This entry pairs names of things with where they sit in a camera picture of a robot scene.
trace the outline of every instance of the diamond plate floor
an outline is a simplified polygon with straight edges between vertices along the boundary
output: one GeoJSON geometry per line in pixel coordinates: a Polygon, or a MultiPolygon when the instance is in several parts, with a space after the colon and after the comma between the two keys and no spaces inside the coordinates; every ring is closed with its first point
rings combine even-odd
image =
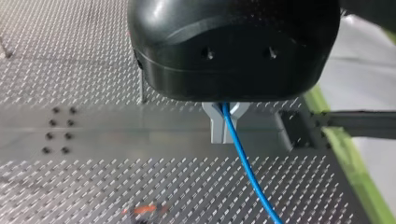
{"type": "MultiPolygon", "coordinates": [[[[270,223],[199,103],[144,85],[139,105],[126,8],[0,0],[0,222],[129,224],[122,209],[157,202],[162,223],[270,223]]],[[[287,223],[368,223],[332,153],[286,152],[275,112],[302,108],[257,103],[238,123],[265,193],[287,223]]]]}
{"type": "MultiPolygon", "coordinates": [[[[325,156],[251,160],[285,223],[364,223],[325,156]]],[[[0,166],[2,223],[128,223],[124,208],[169,207],[162,223],[267,223],[238,159],[10,161],[0,166]]]]}

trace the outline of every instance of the mounting hole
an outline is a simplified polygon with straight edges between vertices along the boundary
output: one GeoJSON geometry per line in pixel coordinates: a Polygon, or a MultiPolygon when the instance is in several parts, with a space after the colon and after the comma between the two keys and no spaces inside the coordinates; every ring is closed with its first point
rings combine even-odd
{"type": "Polygon", "coordinates": [[[53,138],[53,134],[52,133],[46,133],[46,138],[48,140],[51,140],[53,138]]]}
{"type": "Polygon", "coordinates": [[[70,148],[68,148],[68,147],[63,147],[63,148],[61,149],[61,151],[62,151],[63,154],[67,154],[67,153],[70,152],[70,148]]]}
{"type": "Polygon", "coordinates": [[[52,108],[52,112],[54,114],[58,114],[60,111],[61,111],[61,109],[58,106],[55,106],[55,107],[52,108]]]}
{"type": "Polygon", "coordinates": [[[69,112],[70,112],[70,114],[74,115],[77,113],[77,109],[72,106],[72,107],[70,107],[69,112]]]}
{"type": "Polygon", "coordinates": [[[75,122],[72,119],[68,119],[67,120],[67,126],[71,127],[73,125],[75,125],[75,122]]]}
{"type": "Polygon", "coordinates": [[[49,147],[43,147],[43,149],[41,149],[41,151],[43,151],[44,154],[50,154],[50,148],[49,147]]]}
{"type": "Polygon", "coordinates": [[[215,58],[215,51],[211,48],[203,48],[201,50],[201,56],[206,60],[212,60],[215,58]]]}
{"type": "Polygon", "coordinates": [[[65,133],[65,134],[64,134],[64,138],[67,139],[67,140],[70,140],[70,139],[73,138],[73,134],[71,134],[71,133],[65,133]]]}
{"type": "Polygon", "coordinates": [[[264,59],[275,59],[277,57],[278,51],[273,47],[269,47],[262,52],[262,57],[264,59]]]}
{"type": "Polygon", "coordinates": [[[50,119],[50,120],[49,120],[49,126],[55,127],[56,125],[57,125],[57,122],[56,122],[55,119],[50,119]]]}

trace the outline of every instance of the metal frame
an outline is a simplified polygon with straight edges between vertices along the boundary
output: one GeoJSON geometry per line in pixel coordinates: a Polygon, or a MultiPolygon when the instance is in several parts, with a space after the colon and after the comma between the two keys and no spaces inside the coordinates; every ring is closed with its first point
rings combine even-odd
{"type": "Polygon", "coordinates": [[[396,112],[339,111],[315,116],[322,125],[342,127],[351,136],[396,139],[396,112]]]}

